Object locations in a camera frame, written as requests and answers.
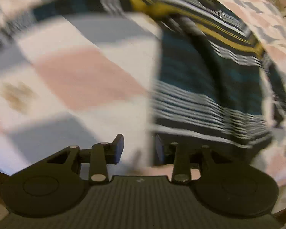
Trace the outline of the dark striped knit sweater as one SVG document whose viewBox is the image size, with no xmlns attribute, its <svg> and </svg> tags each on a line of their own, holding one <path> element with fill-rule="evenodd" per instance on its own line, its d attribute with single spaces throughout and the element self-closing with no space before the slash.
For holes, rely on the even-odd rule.
<svg viewBox="0 0 286 229">
<path fill-rule="evenodd" d="M 162 28 L 155 132 L 187 132 L 244 159 L 270 145 L 261 75 L 272 88 L 277 125 L 286 117 L 283 80 L 248 25 L 218 0 L 53 0 L 9 19 L 0 29 L 0 48 L 38 22 L 87 12 L 141 12 Z"/>
</svg>

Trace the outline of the checkered pink grey bedsheet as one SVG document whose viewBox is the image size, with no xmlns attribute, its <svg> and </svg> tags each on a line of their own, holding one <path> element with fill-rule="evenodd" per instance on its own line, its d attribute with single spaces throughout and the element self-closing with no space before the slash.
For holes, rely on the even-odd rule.
<svg viewBox="0 0 286 229">
<path fill-rule="evenodd" d="M 286 27 L 266 0 L 218 0 L 245 21 L 286 84 Z M 0 0 L 0 26 L 45 0 Z M 151 165 L 150 94 L 160 65 L 159 27 L 143 14 L 55 16 L 0 49 L 0 171 L 12 175 L 66 146 L 124 134 L 114 174 L 168 175 Z M 254 167 L 286 184 L 286 122 Z"/>
</svg>

